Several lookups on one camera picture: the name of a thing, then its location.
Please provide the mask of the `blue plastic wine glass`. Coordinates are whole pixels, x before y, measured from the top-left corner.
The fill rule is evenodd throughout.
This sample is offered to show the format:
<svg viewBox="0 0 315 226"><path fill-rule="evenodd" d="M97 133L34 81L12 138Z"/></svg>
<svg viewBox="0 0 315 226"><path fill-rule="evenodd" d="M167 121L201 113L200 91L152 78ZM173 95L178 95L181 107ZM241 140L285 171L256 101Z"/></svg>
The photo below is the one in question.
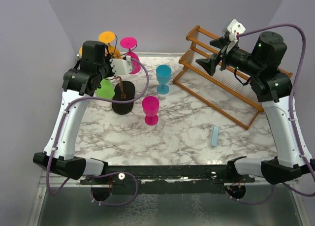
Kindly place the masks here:
<svg viewBox="0 0 315 226"><path fill-rule="evenodd" d="M159 82L157 86L157 92L161 95L165 95L169 92L169 87L167 83L171 79L172 70L168 65L159 65L156 68L156 78Z"/></svg>

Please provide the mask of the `pink wine glass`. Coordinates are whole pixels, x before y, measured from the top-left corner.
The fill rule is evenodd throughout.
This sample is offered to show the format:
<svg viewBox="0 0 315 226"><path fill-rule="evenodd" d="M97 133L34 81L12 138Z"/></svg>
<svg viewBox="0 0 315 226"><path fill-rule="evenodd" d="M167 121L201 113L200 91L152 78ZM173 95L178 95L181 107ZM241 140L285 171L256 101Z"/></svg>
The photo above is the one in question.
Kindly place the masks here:
<svg viewBox="0 0 315 226"><path fill-rule="evenodd" d="M139 61L138 56L133 52L133 49L137 47L137 40L134 37L130 37L130 36L124 37L120 41L120 45L123 48L128 49L128 52L126 53L128 56L131 56L131 58ZM133 64L133 71L130 74L137 74L141 69L140 65L134 60L132 60L132 64Z"/></svg>
<svg viewBox="0 0 315 226"><path fill-rule="evenodd" d="M154 96L145 97L142 100L142 108L145 113L145 123L154 126L158 123L159 100Z"/></svg>

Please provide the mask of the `pink wine glass front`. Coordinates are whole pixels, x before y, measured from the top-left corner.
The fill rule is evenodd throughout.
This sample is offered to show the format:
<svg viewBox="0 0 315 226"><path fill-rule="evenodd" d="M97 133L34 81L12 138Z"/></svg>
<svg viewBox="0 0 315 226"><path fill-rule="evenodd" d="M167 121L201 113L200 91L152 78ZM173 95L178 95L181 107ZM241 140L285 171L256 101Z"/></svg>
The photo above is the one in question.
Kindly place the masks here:
<svg viewBox="0 0 315 226"><path fill-rule="evenodd" d="M130 37L130 36L124 37L120 41L120 45L123 48L128 49L128 52L126 53L128 56L131 56L131 58L139 61L138 56L133 52L133 49L137 47L137 40L134 37ZM137 74L141 69L140 65L134 60L132 60L132 64L133 64L133 71L130 74Z"/></svg>

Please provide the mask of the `orange plastic wine glass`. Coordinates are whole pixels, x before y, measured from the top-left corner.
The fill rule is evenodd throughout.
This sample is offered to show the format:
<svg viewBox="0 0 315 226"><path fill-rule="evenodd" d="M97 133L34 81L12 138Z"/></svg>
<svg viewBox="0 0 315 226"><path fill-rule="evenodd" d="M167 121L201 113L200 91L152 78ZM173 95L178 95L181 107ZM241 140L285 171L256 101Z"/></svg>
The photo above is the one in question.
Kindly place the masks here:
<svg viewBox="0 0 315 226"><path fill-rule="evenodd" d="M98 40L100 42L103 42L105 44L107 44L108 46L108 50L105 51L105 54L110 54L111 56L113 56L116 59L121 59L121 53L119 51L119 49L117 49L117 37L116 35L111 32L111 31L105 31L102 32L99 36L98 36Z"/></svg>

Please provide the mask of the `green plastic wine glass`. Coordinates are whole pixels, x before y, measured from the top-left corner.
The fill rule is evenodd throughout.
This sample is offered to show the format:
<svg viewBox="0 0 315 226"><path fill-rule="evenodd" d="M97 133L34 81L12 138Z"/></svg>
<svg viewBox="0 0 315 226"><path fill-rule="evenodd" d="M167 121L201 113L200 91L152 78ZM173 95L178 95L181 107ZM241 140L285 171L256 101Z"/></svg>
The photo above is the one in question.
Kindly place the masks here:
<svg viewBox="0 0 315 226"><path fill-rule="evenodd" d="M115 95L113 85L111 81L103 79L100 83L100 88L95 92L96 97L112 99Z"/></svg>

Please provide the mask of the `yellow plastic wine glass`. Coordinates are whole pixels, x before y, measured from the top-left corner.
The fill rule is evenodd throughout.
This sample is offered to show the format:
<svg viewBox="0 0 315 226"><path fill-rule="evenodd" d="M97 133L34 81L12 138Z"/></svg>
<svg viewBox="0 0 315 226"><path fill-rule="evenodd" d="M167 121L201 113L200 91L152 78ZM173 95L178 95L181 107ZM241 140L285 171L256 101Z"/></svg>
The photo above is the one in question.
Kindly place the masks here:
<svg viewBox="0 0 315 226"><path fill-rule="evenodd" d="M80 49L79 49L79 55L80 55L80 57L82 56L82 52L83 52L83 47L81 46Z"/></svg>

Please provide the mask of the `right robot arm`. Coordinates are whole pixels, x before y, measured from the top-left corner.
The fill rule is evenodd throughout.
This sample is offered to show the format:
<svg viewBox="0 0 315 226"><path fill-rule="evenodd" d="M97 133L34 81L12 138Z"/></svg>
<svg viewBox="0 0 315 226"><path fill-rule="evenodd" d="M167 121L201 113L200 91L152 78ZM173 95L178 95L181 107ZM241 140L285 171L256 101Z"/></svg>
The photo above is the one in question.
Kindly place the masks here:
<svg viewBox="0 0 315 226"><path fill-rule="evenodd" d="M309 152L298 124L295 100L291 92L290 77L279 70L287 50L283 37L276 32L262 32L251 53L231 44L224 35L210 42L219 52L210 58L197 59L210 76L220 65L221 70L230 66L235 72L249 76L243 83L251 89L261 103L270 126L278 155L271 160L254 160L240 157L228 162L227 179L238 182L244 175L263 177L272 185L284 183L313 172L315 161Z"/></svg>

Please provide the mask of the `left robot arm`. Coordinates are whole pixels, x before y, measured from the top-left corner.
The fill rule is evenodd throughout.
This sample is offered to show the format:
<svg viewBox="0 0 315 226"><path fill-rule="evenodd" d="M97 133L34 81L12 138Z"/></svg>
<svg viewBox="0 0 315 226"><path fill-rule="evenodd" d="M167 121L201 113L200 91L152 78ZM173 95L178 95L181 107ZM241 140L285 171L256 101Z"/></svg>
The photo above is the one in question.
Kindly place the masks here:
<svg viewBox="0 0 315 226"><path fill-rule="evenodd" d="M75 143L85 110L104 77L111 75L108 46L99 41L85 41L82 56L74 68L63 76L62 102L51 137L42 152L35 153L33 162L63 177L78 180L92 176L98 184L108 180L105 162L75 156Z"/></svg>

